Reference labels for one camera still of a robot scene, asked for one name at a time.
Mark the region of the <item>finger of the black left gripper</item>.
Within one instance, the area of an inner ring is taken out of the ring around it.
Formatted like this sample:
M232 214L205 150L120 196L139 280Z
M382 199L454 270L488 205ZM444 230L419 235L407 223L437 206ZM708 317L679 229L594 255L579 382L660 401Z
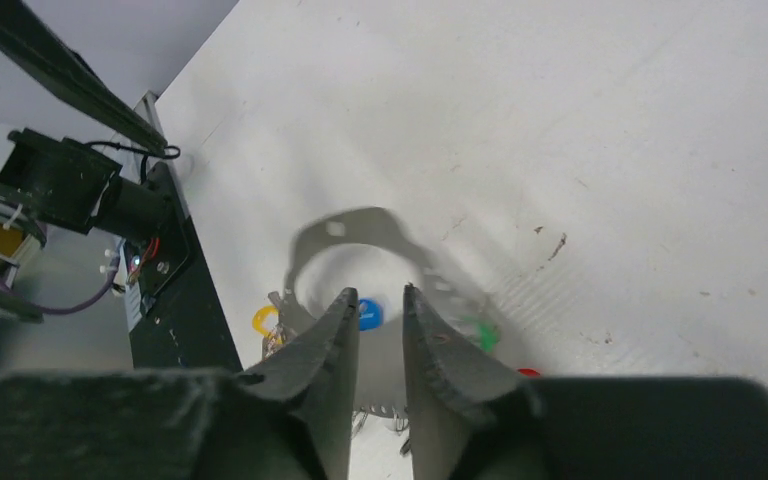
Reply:
M23 1L0 1L0 52L60 101L162 154L168 142L133 112Z

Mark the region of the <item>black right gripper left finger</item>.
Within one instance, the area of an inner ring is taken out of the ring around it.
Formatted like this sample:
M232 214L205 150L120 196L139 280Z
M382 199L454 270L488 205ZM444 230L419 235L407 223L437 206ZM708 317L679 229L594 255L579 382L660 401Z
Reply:
M344 479L358 294L253 367L0 377L0 479Z

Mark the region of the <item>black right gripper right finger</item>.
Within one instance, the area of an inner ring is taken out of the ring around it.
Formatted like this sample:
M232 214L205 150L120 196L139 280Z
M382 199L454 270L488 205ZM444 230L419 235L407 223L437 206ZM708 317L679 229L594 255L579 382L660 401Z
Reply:
M768 479L768 389L736 377L530 378L404 289L418 479Z

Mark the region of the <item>large green tag key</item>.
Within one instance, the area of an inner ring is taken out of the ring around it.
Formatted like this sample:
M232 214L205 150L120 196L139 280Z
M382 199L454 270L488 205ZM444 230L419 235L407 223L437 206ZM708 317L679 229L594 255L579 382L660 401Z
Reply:
M499 343L499 332L495 325L473 317L462 320L465 337L483 352L493 354Z

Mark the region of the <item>yellow tag key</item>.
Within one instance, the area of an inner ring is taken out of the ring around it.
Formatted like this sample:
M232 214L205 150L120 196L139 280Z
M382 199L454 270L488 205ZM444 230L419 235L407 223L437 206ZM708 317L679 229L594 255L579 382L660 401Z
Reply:
M263 306L252 317L251 327L262 337L273 336L277 329L279 310L274 305Z

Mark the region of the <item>large blue tag keys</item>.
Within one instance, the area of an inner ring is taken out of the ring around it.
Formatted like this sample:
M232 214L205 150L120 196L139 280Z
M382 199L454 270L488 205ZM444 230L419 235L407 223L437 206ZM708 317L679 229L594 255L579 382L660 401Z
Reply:
M360 331L374 330L383 324L383 307L373 298L361 298L358 304L358 313Z

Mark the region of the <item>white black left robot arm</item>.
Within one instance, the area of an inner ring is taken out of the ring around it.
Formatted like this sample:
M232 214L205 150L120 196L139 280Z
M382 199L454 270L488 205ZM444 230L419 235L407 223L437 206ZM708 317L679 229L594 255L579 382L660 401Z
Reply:
M0 53L55 98L128 139L127 150L179 155L23 1L0 1ZM0 122L0 198L73 232L151 238L170 213L167 200L122 178L121 164L101 152L103 145Z

